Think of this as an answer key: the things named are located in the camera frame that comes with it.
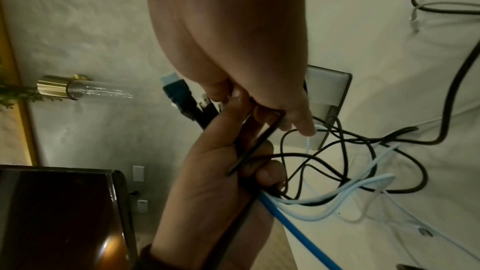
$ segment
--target hand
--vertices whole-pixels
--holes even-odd
[[[305,0],[148,0],[168,59],[208,96],[224,102],[234,84],[312,136]],[[288,130],[290,125],[283,125]]]
[[[251,196],[239,187],[239,178],[254,176],[262,187],[279,188],[286,180],[285,167],[273,160],[249,163],[238,173],[226,176],[237,160],[236,138],[248,147],[262,128],[261,123],[249,117],[253,105],[248,94],[236,92],[238,95],[230,98],[191,148],[168,196],[150,253],[171,266],[185,270],[202,267]],[[273,150],[267,141],[255,155],[270,155]],[[272,224],[272,216],[257,201],[230,246],[222,268],[250,269]]]

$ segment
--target sleeve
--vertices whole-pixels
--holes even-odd
[[[160,260],[154,258],[150,255],[150,247],[152,245],[148,245],[143,248],[140,252],[140,256],[138,257],[135,266],[133,266],[132,270],[181,270],[170,265],[167,265]]]

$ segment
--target light blue cable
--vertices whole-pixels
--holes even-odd
[[[313,242],[311,242],[297,227],[291,223],[285,215],[277,209],[277,207],[270,201],[268,197],[266,197],[263,193],[260,194],[258,198],[265,208],[277,218],[282,225],[296,237],[296,239],[305,246],[322,264],[327,267],[328,270],[342,270],[333,260],[330,259],[322,250],[320,250]]]

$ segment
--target wooden frame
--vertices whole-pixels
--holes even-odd
[[[5,19],[0,6],[0,65],[7,82],[15,85],[21,85],[20,74],[15,62],[12,45],[10,44]],[[39,158],[35,141],[32,136],[32,125],[27,105],[24,102],[18,102],[11,111],[18,125],[18,139],[21,142],[22,152],[25,164],[28,166],[38,166]]]

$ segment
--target blue cable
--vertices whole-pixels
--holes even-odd
[[[288,231],[290,231],[293,236],[295,236],[296,239],[305,246],[305,248],[308,249],[308,251],[310,251],[322,264],[325,265],[325,267],[327,267],[328,270],[342,270],[339,265],[337,265],[333,260],[331,260],[330,257],[323,253],[322,250],[320,250],[302,232],[300,232],[300,230],[298,230],[297,227],[295,227],[294,224],[291,223],[288,218],[286,218],[285,215],[283,215],[283,213],[277,209],[274,203],[271,202],[270,199],[265,196],[265,194],[260,194],[260,197],[258,199],[271,213],[271,215],[277,218],[280,223],[282,223],[282,225],[287,228]]]

